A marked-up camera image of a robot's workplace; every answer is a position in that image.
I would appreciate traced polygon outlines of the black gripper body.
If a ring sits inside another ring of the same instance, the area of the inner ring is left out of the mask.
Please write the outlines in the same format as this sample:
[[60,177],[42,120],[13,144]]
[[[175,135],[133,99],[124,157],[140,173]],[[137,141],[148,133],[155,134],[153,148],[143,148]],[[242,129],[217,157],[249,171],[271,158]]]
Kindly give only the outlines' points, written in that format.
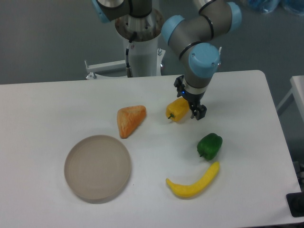
[[206,107],[200,103],[204,93],[206,92],[206,87],[194,88],[190,86],[186,82],[184,75],[181,75],[175,79],[174,87],[177,90],[177,97],[182,96],[185,100],[187,100],[192,112],[206,111]]

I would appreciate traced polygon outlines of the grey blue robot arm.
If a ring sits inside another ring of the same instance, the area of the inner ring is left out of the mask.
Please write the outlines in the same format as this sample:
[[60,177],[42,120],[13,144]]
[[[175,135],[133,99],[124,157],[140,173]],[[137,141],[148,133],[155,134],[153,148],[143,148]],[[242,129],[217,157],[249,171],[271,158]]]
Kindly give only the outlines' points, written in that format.
[[239,6],[223,0],[197,0],[196,18],[175,15],[164,20],[150,0],[94,0],[92,5],[98,18],[103,23],[114,21],[117,32],[126,39],[128,77],[136,67],[130,61],[132,44],[162,35],[186,70],[174,82],[177,95],[186,99],[193,118],[203,118],[207,109],[200,101],[220,65],[220,50],[210,41],[240,26]]

